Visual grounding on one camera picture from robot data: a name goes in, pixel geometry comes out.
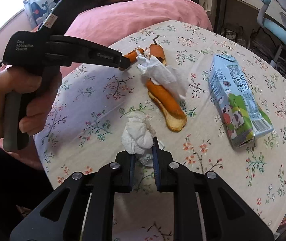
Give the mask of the left hand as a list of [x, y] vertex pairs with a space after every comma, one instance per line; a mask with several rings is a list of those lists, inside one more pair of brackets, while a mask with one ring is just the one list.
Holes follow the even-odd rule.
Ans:
[[6, 150], [26, 147], [44, 129], [61, 82], [61, 73], [46, 79], [22, 67], [0, 72], [0, 139]]

